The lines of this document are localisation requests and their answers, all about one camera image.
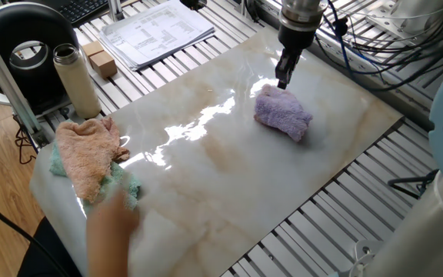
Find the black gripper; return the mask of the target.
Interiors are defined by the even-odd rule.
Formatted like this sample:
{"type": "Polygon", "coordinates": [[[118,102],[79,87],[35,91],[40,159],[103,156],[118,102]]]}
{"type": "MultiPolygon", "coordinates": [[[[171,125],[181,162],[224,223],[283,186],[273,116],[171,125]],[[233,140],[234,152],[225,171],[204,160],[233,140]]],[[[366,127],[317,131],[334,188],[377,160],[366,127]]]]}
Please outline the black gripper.
{"type": "MultiPolygon", "coordinates": [[[[286,49],[303,50],[308,48],[315,37],[315,30],[310,32],[295,31],[284,25],[278,30],[278,40],[286,49]]],[[[292,51],[288,54],[283,51],[275,68],[275,76],[278,79],[278,87],[286,89],[291,81],[292,74],[301,56],[301,51],[292,51]]]]}

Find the person bare hand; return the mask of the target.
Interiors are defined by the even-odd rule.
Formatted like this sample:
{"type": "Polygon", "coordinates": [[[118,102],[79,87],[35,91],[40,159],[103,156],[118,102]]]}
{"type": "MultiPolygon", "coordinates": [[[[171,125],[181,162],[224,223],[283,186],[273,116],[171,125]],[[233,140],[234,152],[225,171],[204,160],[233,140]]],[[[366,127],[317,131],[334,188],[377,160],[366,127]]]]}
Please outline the person bare hand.
{"type": "Polygon", "coordinates": [[[133,232],[139,227],[137,208],[126,206],[128,194],[119,189],[99,203],[87,218],[87,244],[102,248],[128,247],[133,232]]]}

